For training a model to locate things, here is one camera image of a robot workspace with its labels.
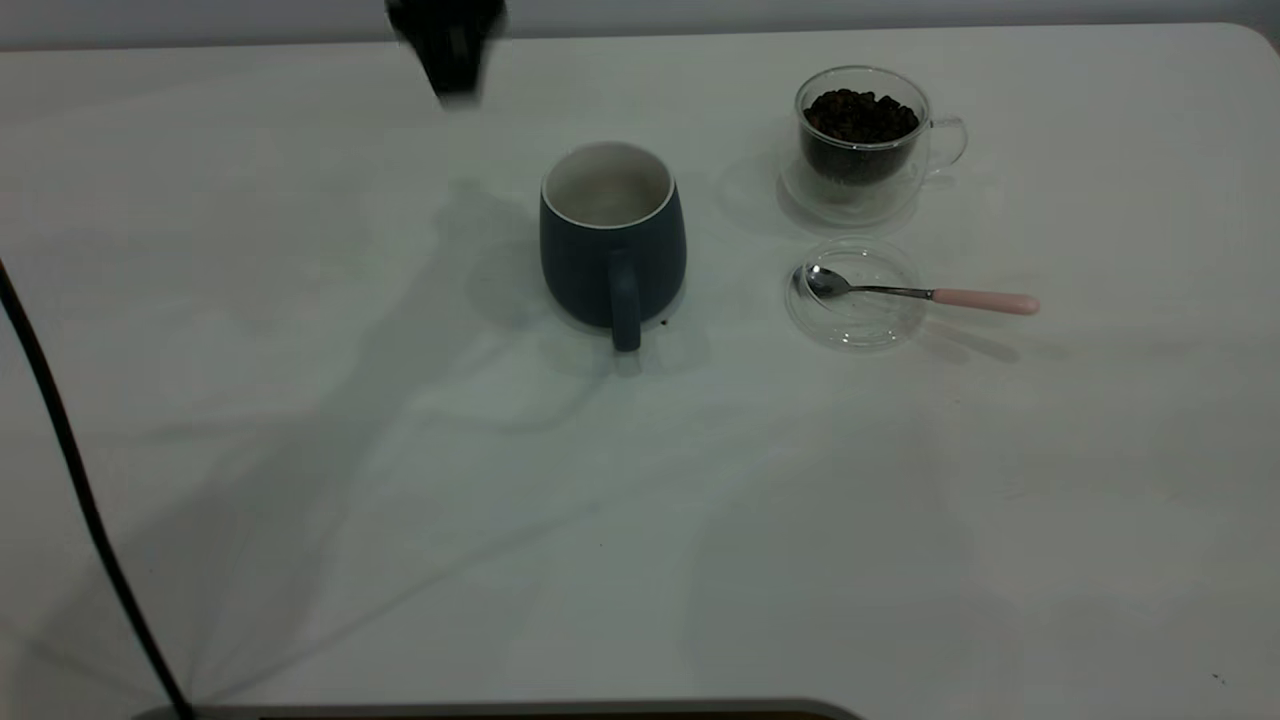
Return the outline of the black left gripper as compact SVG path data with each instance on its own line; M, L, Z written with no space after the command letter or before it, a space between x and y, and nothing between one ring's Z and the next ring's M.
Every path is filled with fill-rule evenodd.
M385 1L385 9L393 31L411 44L484 44L506 18L506 1ZM457 50L454 95L462 102L480 99L484 55L483 45ZM425 47L425 74L438 99L453 94L453 55L447 46Z

